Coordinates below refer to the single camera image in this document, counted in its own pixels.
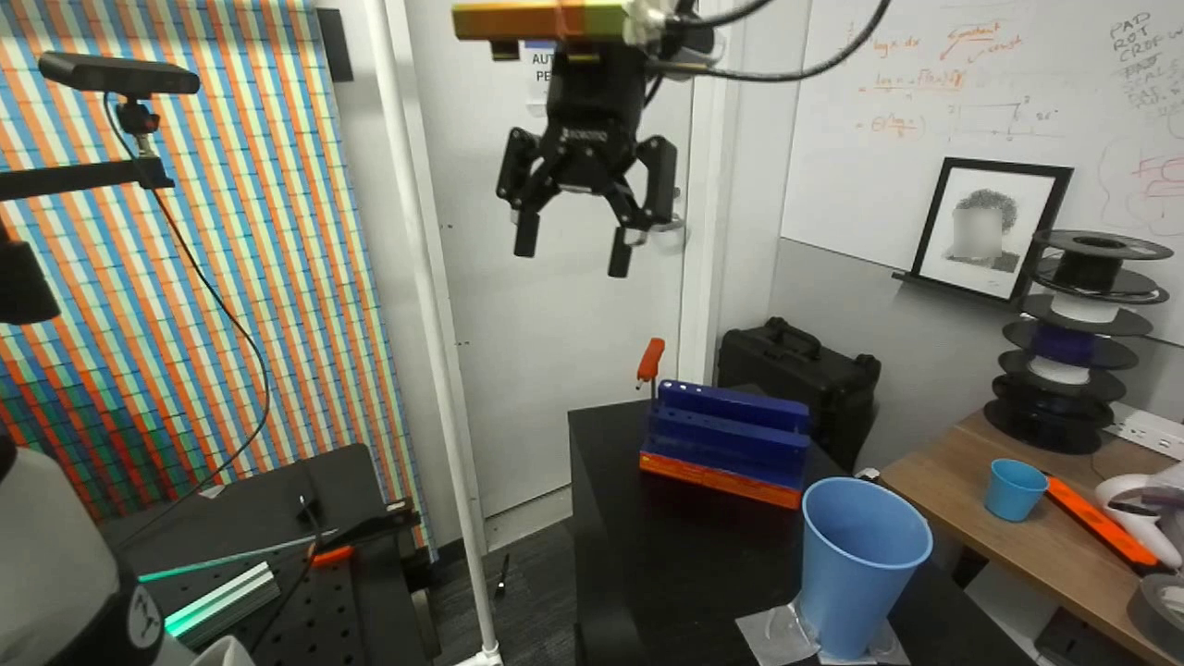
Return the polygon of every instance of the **blue plastic cup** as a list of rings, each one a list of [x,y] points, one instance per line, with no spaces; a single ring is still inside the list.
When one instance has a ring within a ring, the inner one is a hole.
[[[1039,497],[1047,488],[1047,476],[1019,458],[993,458],[993,483],[989,483],[989,512],[998,522],[1025,522]]]
[[[812,483],[804,522],[804,629],[825,656],[861,657],[931,556],[931,528],[908,498],[855,476]]]

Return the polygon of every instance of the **black box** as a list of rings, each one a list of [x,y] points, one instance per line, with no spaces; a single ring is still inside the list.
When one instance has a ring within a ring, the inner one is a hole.
[[[756,386],[769,397],[808,405],[816,414],[816,444],[848,472],[876,423],[876,381],[882,359],[837,356],[785,318],[769,318],[760,329],[728,329],[716,356],[716,386]]]

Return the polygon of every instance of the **white cylinder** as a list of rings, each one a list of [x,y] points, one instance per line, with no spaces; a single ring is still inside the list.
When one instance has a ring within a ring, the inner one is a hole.
[[[1100,302],[1100,300],[1076,300],[1059,294],[1050,300],[1050,311],[1075,323],[1089,323],[1089,327],[1109,327],[1118,318],[1118,302]]]
[[[21,449],[0,481],[0,661],[50,661],[114,592],[119,566],[68,472]]]

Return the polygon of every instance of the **cable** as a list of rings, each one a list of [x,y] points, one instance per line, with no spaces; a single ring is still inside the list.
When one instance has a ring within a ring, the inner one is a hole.
[[[124,150],[125,150],[130,158],[137,158],[137,150],[125,143],[125,137],[124,137],[119,126],[114,126],[110,91],[104,91],[104,111],[108,111],[108,126],[110,126],[114,141],[124,143]],[[199,284],[210,294],[210,300],[219,302],[219,311],[225,316],[225,323],[241,334],[241,342],[251,347],[256,368],[261,368],[261,381],[264,381],[264,405],[256,408],[256,429],[247,433],[247,440],[245,440],[241,449],[232,449],[232,450],[194,488],[194,493],[199,493],[199,488],[208,488],[210,481],[219,481],[219,476],[261,440],[261,433],[264,433],[267,423],[272,423],[275,381],[272,381],[272,368],[267,368],[267,359],[264,359],[261,342],[256,342],[256,335],[247,334],[247,327],[228,311],[228,302],[222,300],[222,294],[214,289],[214,280],[199,269],[199,261],[198,261],[198,255],[194,255],[194,249],[190,249],[190,239],[185,239],[173,212],[164,203],[164,197],[159,197],[156,189],[150,189],[150,194],[152,194],[156,207],[164,212],[164,217],[169,221],[169,229],[173,229],[173,237],[177,237],[180,255],[190,259],[194,273],[198,273]],[[156,522],[150,522],[145,528],[132,528],[132,538],[152,533],[152,525],[164,525],[164,513],[159,513]]]
[[[892,0],[876,5],[876,14],[859,30],[859,36],[837,53],[833,60],[808,68],[808,72],[785,72],[785,75],[760,75],[760,72],[706,72],[706,68],[682,68],[682,64],[654,64],[668,75],[693,75],[693,79],[726,79],[726,81],[750,81],[750,84],[787,84],[787,81],[808,81],[818,79],[841,64],[848,64],[886,23]]]
[[[306,469],[305,461],[298,461],[298,466],[305,469],[305,476],[306,476],[306,483],[310,483],[310,497],[317,497],[310,469]],[[264,657],[264,641],[272,638],[275,620],[286,615],[286,607],[294,602],[294,597],[298,597],[299,585],[306,582],[310,560],[321,550],[317,507],[306,507],[306,503],[305,503],[299,513],[305,513],[306,525],[310,525],[310,549],[305,550],[305,566],[299,566],[299,572],[294,576],[294,585],[286,590],[286,597],[272,607],[267,620],[256,629],[256,641],[251,641],[247,656],[261,657],[261,661],[267,661],[267,657]]]
[[[750,0],[750,5],[743,5],[743,7],[732,7],[732,12],[721,12],[721,14],[674,14],[670,23],[674,27],[732,27],[732,23],[743,23],[749,14],[756,14],[756,12],[764,12],[764,7],[769,7],[775,0]]]

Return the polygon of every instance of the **framed picture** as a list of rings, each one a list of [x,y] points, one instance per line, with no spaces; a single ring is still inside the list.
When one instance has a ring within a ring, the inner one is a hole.
[[[1068,179],[1068,166],[943,158],[909,279],[1019,300]]]

